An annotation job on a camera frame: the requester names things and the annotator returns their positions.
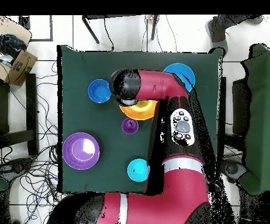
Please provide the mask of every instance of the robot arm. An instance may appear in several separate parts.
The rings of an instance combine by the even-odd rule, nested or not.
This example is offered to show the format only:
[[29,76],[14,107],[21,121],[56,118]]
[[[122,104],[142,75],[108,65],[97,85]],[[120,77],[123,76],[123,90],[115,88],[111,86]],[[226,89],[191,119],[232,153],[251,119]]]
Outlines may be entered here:
[[208,224],[210,204],[189,94],[177,76],[120,70],[111,90],[123,106],[158,100],[152,123],[145,194],[106,193],[91,224]]

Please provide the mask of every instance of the black buttons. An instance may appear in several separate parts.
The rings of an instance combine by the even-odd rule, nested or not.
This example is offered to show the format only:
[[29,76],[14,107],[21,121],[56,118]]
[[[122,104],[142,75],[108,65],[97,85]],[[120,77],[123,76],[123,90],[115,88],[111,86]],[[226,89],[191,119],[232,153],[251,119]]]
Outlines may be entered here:
[[175,136],[176,139],[182,139],[182,137],[183,137],[183,135],[180,133],[176,134],[176,136]]

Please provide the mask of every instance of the bowl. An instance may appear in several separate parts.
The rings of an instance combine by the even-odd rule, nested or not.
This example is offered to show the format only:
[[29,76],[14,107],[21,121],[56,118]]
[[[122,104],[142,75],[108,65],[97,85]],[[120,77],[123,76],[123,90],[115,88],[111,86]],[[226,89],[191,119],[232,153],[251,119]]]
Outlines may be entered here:
[[157,105],[156,100],[141,100],[134,106],[123,107],[119,106],[121,111],[127,115],[127,117],[134,120],[147,120],[152,118],[155,113]]
[[63,159],[73,169],[90,169],[98,162],[99,156],[98,142],[87,133],[74,133],[63,143]]
[[127,168],[128,176],[135,182],[147,180],[148,172],[147,161],[144,159],[132,160]]
[[104,103],[111,97],[109,84],[106,80],[97,79],[88,86],[88,96],[95,103]]

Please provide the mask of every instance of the purple bowl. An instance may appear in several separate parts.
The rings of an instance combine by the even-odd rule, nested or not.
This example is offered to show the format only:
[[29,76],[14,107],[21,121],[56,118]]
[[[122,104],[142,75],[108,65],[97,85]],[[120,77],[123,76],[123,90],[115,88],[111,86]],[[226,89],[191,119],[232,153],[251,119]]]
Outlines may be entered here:
[[126,134],[134,134],[138,127],[138,122],[131,118],[126,118],[122,123],[122,129]]
[[63,159],[73,169],[90,169],[97,163],[99,156],[98,142],[87,133],[74,133],[63,143]]

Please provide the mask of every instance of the yellow bowl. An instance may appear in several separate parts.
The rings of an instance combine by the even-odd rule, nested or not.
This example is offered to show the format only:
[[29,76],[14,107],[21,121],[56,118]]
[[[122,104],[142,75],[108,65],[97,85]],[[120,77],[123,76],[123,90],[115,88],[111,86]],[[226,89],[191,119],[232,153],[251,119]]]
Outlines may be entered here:
[[134,106],[119,107],[129,118],[134,120],[147,120],[154,116],[156,105],[156,100],[141,100]]

